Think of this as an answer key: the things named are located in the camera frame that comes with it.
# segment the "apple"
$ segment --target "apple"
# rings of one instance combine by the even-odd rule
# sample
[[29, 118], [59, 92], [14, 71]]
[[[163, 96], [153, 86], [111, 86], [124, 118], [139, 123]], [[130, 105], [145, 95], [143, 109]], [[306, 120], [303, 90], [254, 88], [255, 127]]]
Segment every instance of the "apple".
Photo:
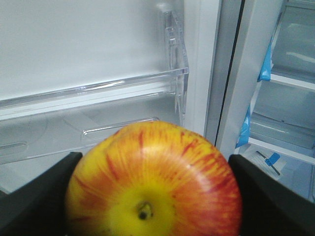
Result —
[[71, 236], [237, 236], [241, 211], [222, 154], [164, 121], [125, 126], [91, 149], [65, 197]]

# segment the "blue label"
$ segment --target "blue label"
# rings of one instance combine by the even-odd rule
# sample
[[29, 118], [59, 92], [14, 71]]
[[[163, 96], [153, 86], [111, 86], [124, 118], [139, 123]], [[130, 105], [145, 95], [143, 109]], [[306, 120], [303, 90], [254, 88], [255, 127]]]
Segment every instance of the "blue label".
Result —
[[267, 160], [265, 160], [265, 162], [267, 163], [268, 166], [271, 166], [273, 164], [275, 164], [280, 158], [280, 155], [275, 153], [271, 155], [271, 157], [269, 157]]
[[271, 44], [269, 44], [264, 63], [261, 67], [261, 71], [258, 77], [258, 82], [261, 80], [271, 80]]
[[242, 125], [240, 138], [235, 148], [239, 148], [240, 146], [248, 143], [250, 132], [251, 132], [250, 125], [251, 125], [251, 106], [249, 105], [246, 112], [244, 123]]

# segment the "black holder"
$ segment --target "black holder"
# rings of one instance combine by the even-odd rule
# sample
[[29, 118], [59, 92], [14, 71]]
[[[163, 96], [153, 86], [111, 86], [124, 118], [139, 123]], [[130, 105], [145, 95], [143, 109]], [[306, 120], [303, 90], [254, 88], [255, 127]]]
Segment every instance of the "black holder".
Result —
[[241, 155], [231, 155], [243, 200], [241, 236], [315, 236], [315, 204]]
[[36, 179], [0, 199], [1, 236], [64, 236], [64, 196], [82, 153], [71, 152]]

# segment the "clear plastic shelf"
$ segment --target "clear plastic shelf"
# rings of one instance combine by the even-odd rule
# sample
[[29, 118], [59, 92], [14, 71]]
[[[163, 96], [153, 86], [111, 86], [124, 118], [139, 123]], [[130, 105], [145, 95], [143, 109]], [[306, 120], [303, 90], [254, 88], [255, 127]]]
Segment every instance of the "clear plastic shelf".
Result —
[[286, 3], [273, 40], [272, 73], [315, 84], [315, 2]]
[[[240, 147], [238, 151], [239, 154], [257, 165], [270, 177], [312, 203], [315, 203], [314, 158], [294, 153], [290, 150], [253, 138], [250, 138], [249, 143]], [[277, 175], [275, 171], [265, 163], [263, 157], [257, 155], [257, 151], [263, 153], [263, 155], [268, 158], [273, 153], [277, 153], [280, 156], [280, 158], [273, 164], [280, 175]]]
[[314, 150], [314, 104], [314, 91], [262, 81], [251, 118], [251, 137]]

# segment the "open refrigerator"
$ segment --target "open refrigerator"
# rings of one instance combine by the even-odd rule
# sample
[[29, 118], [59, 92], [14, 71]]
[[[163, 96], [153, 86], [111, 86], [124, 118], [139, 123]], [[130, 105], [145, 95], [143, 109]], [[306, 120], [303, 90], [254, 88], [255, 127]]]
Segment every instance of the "open refrigerator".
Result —
[[[260, 167], [314, 201], [314, 1], [0, 4], [3, 193], [128, 123], [160, 119], [226, 158], [277, 153], [280, 176]], [[271, 80], [257, 82], [269, 45]], [[250, 136], [236, 148], [250, 104]]]

